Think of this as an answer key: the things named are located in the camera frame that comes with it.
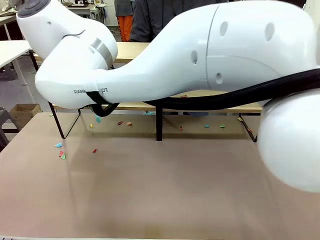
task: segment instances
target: black jacket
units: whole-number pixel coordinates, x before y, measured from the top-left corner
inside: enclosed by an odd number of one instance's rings
[[[135,0],[131,42],[151,42],[171,19],[187,10],[227,0]]]

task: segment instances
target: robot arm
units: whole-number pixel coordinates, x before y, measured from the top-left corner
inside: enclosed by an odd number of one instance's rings
[[[234,91],[219,99],[224,103],[231,96],[238,105],[260,95],[265,96],[260,100],[276,98],[263,109],[261,157],[288,185],[320,192],[317,38],[311,18],[300,8],[280,1],[196,8],[175,17],[133,61],[108,70],[118,51],[103,24],[74,15],[56,0],[30,1],[17,21],[45,58],[35,85],[50,102],[81,108],[160,101],[170,108],[167,97],[199,89]],[[213,98],[206,109],[222,108]],[[184,110],[204,110],[198,102],[176,98],[172,108],[182,104]]]

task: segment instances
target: brown table surface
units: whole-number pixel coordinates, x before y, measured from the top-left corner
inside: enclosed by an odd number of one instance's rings
[[[61,140],[38,113],[0,153],[3,236],[315,240],[319,203],[268,172],[236,116],[165,116],[159,142],[154,115],[82,114]]]

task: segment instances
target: white table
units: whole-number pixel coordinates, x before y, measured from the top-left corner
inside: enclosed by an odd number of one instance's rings
[[[17,62],[17,58],[22,54],[28,52],[30,45],[26,40],[9,40],[0,41],[0,68],[4,67],[8,63],[13,64],[16,74],[20,79],[21,85],[26,86],[32,102],[34,103],[34,98],[27,86],[26,79],[21,71],[21,68]]]
[[[8,28],[7,28],[7,24],[12,23],[16,21],[16,15],[12,15],[12,16],[1,16],[0,15],[0,26],[4,25],[4,29],[6,32],[6,36],[8,37],[8,40],[11,40]]]

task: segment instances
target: cardboard box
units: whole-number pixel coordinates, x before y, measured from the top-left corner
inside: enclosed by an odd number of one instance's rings
[[[16,104],[9,112],[19,127],[23,128],[37,113],[41,113],[38,103]]]

